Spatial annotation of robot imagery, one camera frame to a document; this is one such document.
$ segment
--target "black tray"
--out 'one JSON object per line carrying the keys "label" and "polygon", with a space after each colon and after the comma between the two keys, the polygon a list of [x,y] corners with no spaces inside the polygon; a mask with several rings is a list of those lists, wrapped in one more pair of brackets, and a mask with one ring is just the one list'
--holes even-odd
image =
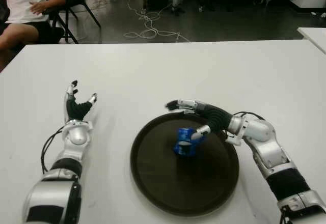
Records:
{"label": "black tray", "polygon": [[195,157],[176,155],[179,128],[198,128],[205,120],[172,113],[149,122],[137,135],[131,149],[133,178],[149,201],[181,216],[209,213],[232,194],[239,174],[234,147],[225,134],[211,133],[197,146]]}

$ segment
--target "floor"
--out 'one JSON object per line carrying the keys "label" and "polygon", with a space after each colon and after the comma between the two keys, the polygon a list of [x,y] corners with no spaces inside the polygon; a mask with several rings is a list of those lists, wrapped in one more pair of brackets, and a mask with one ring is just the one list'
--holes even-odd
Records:
{"label": "floor", "polygon": [[[70,16],[70,29],[80,43],[176,42],[177,35],[156,36],[153,39],[124,36],[128,32],[140,33],[145,30],[145,21],[139,19],[127,5],[129,3],[131,8],[139,12],[142,2],[143,0],[87,0],[102,28],[98,28],[82,7],[76,10],[78,21]],[[301,34],[296,31],[298,27],[326,27],[326,19],[320,18],[320,14],[313,16],[311,13],[298,13],[291,6],[265,8],[246,3],[235,6],[233,12],[227,12],[224,4],[216,4],[215,11],[204,9],[200,13],[195,0],[185,0],[182,7],[185,13],[178,17],[171,14],[170,9],[163,10],[153,26],[159,31],[180,33],[191,42],[301,39]],[[146,36],[153,34],[154,32],[148,32]]]}

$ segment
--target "robotic hand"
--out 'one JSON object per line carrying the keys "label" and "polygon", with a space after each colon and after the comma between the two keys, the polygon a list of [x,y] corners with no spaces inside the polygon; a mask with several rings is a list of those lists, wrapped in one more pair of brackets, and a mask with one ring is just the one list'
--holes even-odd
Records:
{"label": "robotic hand", "polygon": [[23,223],[75,224],[81,203],[82,159],[90,142],[92,124],[83,118],[97,100],[97,94],[82,104],[75,102],[77,81],[73,81],[64,101],[64,150],[50,171],[30,191],[23,208]]}
{"label": "robotic hand", "polygon": [[271,123],[262,117],[249,120],[234,116],[218,107],[194,100],[175,100],[166,107],[169,110],[184,109],[185,113],[195,113],[207,119],[207,125],[197,128],[191,135],[191,141],[220,130],[234,134],[234,137],[226,139],[227,143],[240,146],[243,139],[253,151],[258,168],[278,200],[284,222],[287,218],[291,221],[289,223],[294,224],[326,223],[324,202],[316,191],[310,189],[291,158],[278,144]]}

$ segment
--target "metal joint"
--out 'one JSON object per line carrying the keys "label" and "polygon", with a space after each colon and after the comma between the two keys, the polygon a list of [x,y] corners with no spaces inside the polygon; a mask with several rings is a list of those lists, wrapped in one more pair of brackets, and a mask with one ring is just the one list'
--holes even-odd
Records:
{"label": "metal joint", "polygon": [[22,212],[22,221],[28,220],[30,209],[36,206],[58,206],[63,209],[60,224],[65,223],[65,216],[73,181],[40,181],[28,194]]}
{"label": "metal joint", "polygon": [[68,170],[68,169],[54,169],[50,170],[44,174],[42,181],[49,181],[49,180],[71,180],[71,181],[78,181],[78,176],[75,172]]}
{"label": "metal joint", "polygon": [[244,133],[244,141],[268,169],[290,162],[289,157],[278,144],[275,130],[269,122],[250,121]]}
{"label": "metal joint", "polygon": [[178,100],[179,109],[188,109],[188,110],[203,110],[206,103],[194,100],[180,99]]}
{"label": "metal joint", "polygon": [[288,158],[289,162],[287,162],[287,163],[276,165],[276,166],[271,167],[271,168],[267,168],[264,165],[263,161],[261,160],[259,154],[257,154],[257,152],[254,152],[253,156],[254,156],[254,160],[255,160],[260,172],[262,173],[262,175],[263,175],[263,177],[265,179],[267,179],[272,174],[275,174],[277,172],[281,172],[281,171],[286,170],[286,169],[296,169],[296,165],[294,164],[294,162],[290,158]]}
{"label": "metal joint", "polygon": [[319,194],[314,190],[301,192],[299,194],[292,195],[277,203],[281,211],[287,210],[286,207],[293,212],[300,211],[312,206],[320,207],[326,213],[325,203],[320,198]]}
{"label": "metal joint", "polygon": [[247,120],[243,120],[242,125],[240,126],[240,129],[238,130],[237,135],[235,135],[234,137],[227,137],[225,142],[236,145],[236,146],[241,146],[241,140],[245,134],[248,124],[249,124],[249,122]]}
{"label": "metal joint", "polygon": [[239,116],[233,116],[230,121],[228,131],[231,132],[232,134],[237,134],[238,130],[241,128],[241,124],[243,120],[244,118],[241,118]]}
{"label": "metal joint", "polygon": [[93,129],[91,122],[71,120],[63,128],[62,138],[65,142],[64,150],[59,154],[57,160],[72,158],[82,162],[85,148],[91,140],[89,131]]}

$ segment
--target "black cable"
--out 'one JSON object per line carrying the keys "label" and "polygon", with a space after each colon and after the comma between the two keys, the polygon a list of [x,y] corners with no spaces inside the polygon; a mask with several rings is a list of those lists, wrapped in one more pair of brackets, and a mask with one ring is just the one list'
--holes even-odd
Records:
{"label": "black cable", "polygon": [[286,218],[283,214],[281,214],[280,224],[287,224]]}
{"label": "black cable", "polygon": [[225,131],[225,136],[226,136],[225,140],[228,139],[228,137],[234,138],[234,135],[233,136],[228,135],[227,130],[224,130],[224,131]]}
{"label": "black cable", "polygon": [[243,117],[243,116],[245,116],[245,115],[247,115],[247,114],[248,114],[248,115],[253,115],[253,116],[256,116],[258,119],[265,121],[265,119],[264,119],[263,117],[261,117],[261,116],[258,115],[258,114],[255,114],[255,113],[253,113],[253,112],[240,111],[240,112],[237,112],[237,113],[235,113],[235,114],[233,114],[233,115],[235,116],[235,115],[238,115],[238,114],[242,114],[240,117]]}
{"label": "black cable", "polygon": [[62,129],[64,128],[64,126],[60,127],[54,134],[52,134],[45,142],[45,144],[43,145],[43,148],[42,148],[42,152],[41,152],[41,166],[42,166],[42,172],[43,174],[45,172],[47,172],[47,168],[45,167],[45,163],[44,163],[44,156],[45,156],[45,153],[47,151],[47,149],[49,148],[49,146],[51,145],[53,139],[55,138],[55,136],[59,133],[62,132]]}

